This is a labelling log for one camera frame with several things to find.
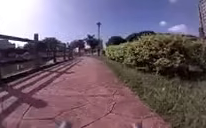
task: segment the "blue sky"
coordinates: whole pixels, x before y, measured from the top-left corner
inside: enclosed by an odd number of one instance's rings
[[[133,32],[198,34],[198,0],[0,0],[0,33],[68,42],[96,34],[102,38]]]

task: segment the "green grass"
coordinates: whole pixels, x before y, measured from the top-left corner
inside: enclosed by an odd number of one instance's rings
[[[182,81],[139,72],[102,58],[153,111],[173,128],[206,128],[206,81]]]

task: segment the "bush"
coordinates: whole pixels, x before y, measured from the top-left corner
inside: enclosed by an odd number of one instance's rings
[[[106,49],[109,59],[162,75],[189,77],[206,73],[206,43],[181,35],[143,36]]]
[[[170,123],[172,128],[206,128],[206,80],[166,79],[102,59],[126,86]]]

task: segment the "paved walkway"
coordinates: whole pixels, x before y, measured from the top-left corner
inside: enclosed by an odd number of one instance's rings
[[[0,128],[166,128],[103,62],[75,59],[0,89]]]

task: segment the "lamp post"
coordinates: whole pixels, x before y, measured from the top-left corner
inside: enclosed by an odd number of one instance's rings
[[[101,35],[100,35],[100,33],[101,33],[101,22],[98,22],[97,26],[98,26],[98,39],[100,40],[100,38],[101,38]]]
[[[97,26],[98,26],[98,41],[99,41],[99,44],[98,44],[98,56],[100,56],[101,47],[102,47],[101,35],[100,35],[100,33],[101,33],[101,22],[98,22]]]

